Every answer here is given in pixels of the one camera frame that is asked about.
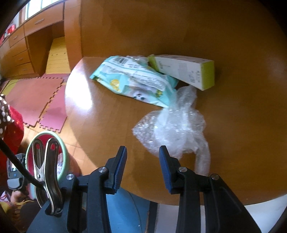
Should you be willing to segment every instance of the cardboard box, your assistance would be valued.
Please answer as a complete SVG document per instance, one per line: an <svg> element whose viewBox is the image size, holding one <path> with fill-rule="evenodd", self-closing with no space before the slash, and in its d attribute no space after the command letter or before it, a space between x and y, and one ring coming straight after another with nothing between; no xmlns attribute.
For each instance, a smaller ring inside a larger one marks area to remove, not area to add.
<svg viewBox="0 0 287 233"><path fill-rule="evenodd" d="M151 55L150 66L200 90L214 86L214 61L176 55Z"/></svg>

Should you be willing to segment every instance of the polka dot fabric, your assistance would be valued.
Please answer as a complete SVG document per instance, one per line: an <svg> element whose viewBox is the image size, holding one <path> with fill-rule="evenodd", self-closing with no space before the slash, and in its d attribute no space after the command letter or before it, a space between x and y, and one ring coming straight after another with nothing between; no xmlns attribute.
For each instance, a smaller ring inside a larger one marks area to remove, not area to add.
<svg viewBox="0 0 287 233"><path fill-rule="evenodd" d="M0 137L4 138L5 130L8 124L12 123L9 104L5 101L5 95L0 95Z"/></svg>

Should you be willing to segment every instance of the yellow foam mat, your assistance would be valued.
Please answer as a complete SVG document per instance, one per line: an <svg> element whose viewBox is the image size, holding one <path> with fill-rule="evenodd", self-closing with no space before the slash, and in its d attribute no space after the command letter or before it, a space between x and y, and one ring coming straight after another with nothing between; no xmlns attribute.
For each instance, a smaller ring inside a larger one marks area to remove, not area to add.
<svg viewBox="0 0 287 233"><path fill-rule="evenodd" d="M65 37L53 40L48 56L46 74L69 74L71 73Z"/></svg>
<svg viewBox="0 0 287 233"><path fill-rule="evenodd" d="M9 83L6 85L6 87L4 88L4 90L1 92L1 94L3 95L8 95L9 92L13 89L13 87L16 85L16 83L19 81L20 79L13 79L10 80Z"/></svg>

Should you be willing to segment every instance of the teal package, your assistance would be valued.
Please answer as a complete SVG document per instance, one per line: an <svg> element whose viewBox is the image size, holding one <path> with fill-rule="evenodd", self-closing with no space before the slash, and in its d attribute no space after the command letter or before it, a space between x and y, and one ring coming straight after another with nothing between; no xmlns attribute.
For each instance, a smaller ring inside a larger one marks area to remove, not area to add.
<svg viewBox="0 0 287 233"><path fill-rule="evenodd" d="M156 72L132 58L107 58L90 76L114 93L149 104L168 107L178 80Z"/></svg>

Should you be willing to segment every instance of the white surface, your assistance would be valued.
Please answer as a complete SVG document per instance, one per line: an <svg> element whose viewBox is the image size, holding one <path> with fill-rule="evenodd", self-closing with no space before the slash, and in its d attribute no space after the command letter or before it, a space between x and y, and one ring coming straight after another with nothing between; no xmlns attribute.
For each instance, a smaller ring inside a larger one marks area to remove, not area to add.
<svg viewBox="0 0 287 233"><path fill-rule="evenodd" d="M271 201L245 206L262 233L268 233L278 221L287 206L287 195ZM155 233L175 233L177 226L178 206L158 205ZM201 233L205 233L205 212L201 206Z"/></svg>

